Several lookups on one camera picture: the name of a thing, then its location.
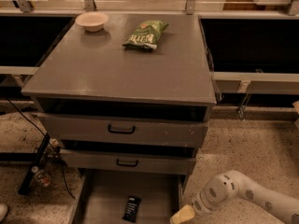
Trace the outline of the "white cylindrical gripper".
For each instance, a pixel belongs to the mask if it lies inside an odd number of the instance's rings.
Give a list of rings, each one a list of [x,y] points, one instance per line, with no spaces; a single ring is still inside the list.
[[[186,204],[170,217],[170,224],[183,224],[194,218],[195,213],[203,217],[212,214],[218,209],[217,205],[210,202],[203,191],[192,197],[192,205]]]

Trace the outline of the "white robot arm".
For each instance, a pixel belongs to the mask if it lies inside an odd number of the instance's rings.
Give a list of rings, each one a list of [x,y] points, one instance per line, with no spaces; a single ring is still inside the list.
[[[183,224],[211,214],[223,203],[238,197],[260,206],[284,224],[299,224],[299,200],[267,189],[238,171],[228,171],[212,177],[201,191],[173,216],[170,224]]]

